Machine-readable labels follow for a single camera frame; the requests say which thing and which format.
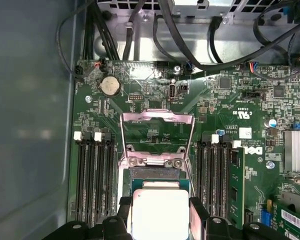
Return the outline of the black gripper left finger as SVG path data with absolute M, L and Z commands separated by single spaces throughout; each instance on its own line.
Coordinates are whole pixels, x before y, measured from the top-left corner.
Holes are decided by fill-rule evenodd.
M 131 240 L 128 233 L 128 215 L 131 212 L 132 197 L 122 197 L 116 215 L 106 217 L 102 223 L 89 227 L 84 222 L 72 221 L 62 226 L 63 240 Z

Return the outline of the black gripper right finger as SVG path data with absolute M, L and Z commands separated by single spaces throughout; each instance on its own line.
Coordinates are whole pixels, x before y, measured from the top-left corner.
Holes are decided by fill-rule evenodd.
M 228 220 L 210 216 L 198 197 L 190 198 L 190 233 L 194 240 L 273 240 L 274 230 L 251 222 L 237 228 Z

